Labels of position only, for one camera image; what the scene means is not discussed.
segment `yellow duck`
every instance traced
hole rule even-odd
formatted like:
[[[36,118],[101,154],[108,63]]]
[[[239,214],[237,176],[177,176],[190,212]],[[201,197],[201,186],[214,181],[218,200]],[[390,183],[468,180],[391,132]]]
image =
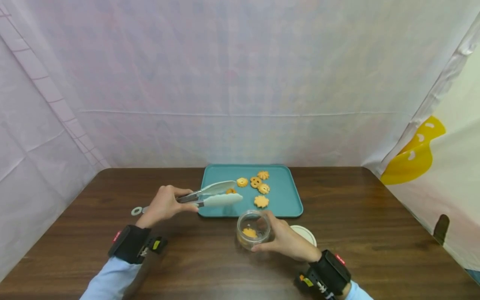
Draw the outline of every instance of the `yellow duck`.
[[[388,164],[380,181],[385,185],[400,184],[414,180],[428,171],[433,161],[430,141],[445,132],[445,127],[436,117],[429,117],[417,129],[412,140]]]

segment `light blue sleeve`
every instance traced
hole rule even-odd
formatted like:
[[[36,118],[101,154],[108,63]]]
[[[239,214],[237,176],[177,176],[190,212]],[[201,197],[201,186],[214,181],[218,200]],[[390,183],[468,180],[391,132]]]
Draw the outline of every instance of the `light blue sleeve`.
[[[129,264],[111,257],[90,281],[80,300],[121,300],[141,267],[141,264]]]
[[[370,295],[367,294],[366,291],[361,289],[356,282],[352,280],[351,283],[352,288],[350,289],[350,292],[348,293],[345,300],[373,300],[373,298],[370,297]]]

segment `jar lid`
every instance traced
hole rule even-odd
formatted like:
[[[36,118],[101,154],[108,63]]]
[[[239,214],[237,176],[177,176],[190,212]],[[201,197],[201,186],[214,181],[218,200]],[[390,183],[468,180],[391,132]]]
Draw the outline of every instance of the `jar lid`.
[[[315,239],[313,233],[310,232],[310,230],[300,225],[292,225],[290,226],[290,228],[300,234],[304,239],[312,243],[312,245],[314,245],[315,247],[317,246],[317,240]]]

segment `smiley face cookie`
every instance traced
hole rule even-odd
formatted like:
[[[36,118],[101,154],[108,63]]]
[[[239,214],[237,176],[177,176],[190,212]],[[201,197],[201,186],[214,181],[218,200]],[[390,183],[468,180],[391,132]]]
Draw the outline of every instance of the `smiley face cookie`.
[[[258,191],[264,195],[268,194],[270,192],[270,186],[266,183],[262,183],[258,186]]]
[[[250,178],[250,185],[251,185],[254,189],[258,188],[261,184],[262,184],[262,180],[261,180],[260,178],[258,178],[258,177],[256,177],[256,176]]]

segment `flower-shaped cookie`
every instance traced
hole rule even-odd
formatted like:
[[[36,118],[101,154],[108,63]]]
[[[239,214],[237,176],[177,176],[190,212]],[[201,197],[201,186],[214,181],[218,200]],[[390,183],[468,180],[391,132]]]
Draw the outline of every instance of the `flower-shaped cookie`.
[[[261,180],[267,180],[270,177],[270,174],[268,174],[268,171],[260,171],[258,172],[257,176]]]
[[[258,186],[258,191],[262,194],[268,194],[270,192],[270,187],[266,183],[262,183]]]
[[[253,229],[253,228],[244,228],[244,229],[242,230],[242,233],[243,233],[244,235],[246,235],[247,237],[249,237],[249,238],[254,238],[254,239],[256,239],[256,238],[258,237],[258,236],[257,236],[257,232],[256,232],[255,229]]]
[[[262,180],[258,177],[252,177],[250,178],[250,185],[253,187],[253,188],[258,188],[260,186],[260,184],[262,184]]]
[[[248,180],[244,177],[237,179],[237,185],[241,188],[244,188],[248,185]]]
[[[253,204],[255,204],[259,208],[264,208],[267,207],[269,202],[270,200],[268,200],[268,198],[265,196],[256,196]]]

